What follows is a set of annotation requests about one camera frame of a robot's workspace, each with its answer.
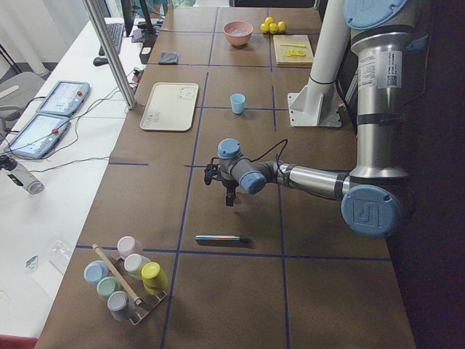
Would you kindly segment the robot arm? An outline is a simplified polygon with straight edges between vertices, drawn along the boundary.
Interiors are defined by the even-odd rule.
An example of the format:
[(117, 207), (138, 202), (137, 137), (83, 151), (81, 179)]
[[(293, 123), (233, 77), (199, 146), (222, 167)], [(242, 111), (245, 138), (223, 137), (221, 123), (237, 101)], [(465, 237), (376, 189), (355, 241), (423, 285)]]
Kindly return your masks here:
[(233, 138), (222, 140), (204, 182), (218, 181), (232, 206), (236, 188), (255, 194), (266, 184), (339, 201), (345, 223), (371, 238), (396, 234), (413, 212), (408, 173), (398, 160), (404, 121), (403, 56), (421, 18), (420, 1), (330, 1), (307, 84), (288, 95), (293, 127), (341, 126), (336, 81), (344, 53), (357, 56), (357, 162), (349, 171), (252, 160)]

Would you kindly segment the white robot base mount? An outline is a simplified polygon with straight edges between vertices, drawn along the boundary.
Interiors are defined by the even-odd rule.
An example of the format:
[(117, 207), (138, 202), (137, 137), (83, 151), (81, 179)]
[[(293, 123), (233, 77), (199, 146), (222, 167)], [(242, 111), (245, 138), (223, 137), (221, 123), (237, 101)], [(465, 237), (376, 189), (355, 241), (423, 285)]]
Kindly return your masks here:
[(351, 50), (344, 1), (328, 1), (307, 84), (288, 94), (293, 127), (340, 127), (339, 104), (357, 123), (358, 58)]

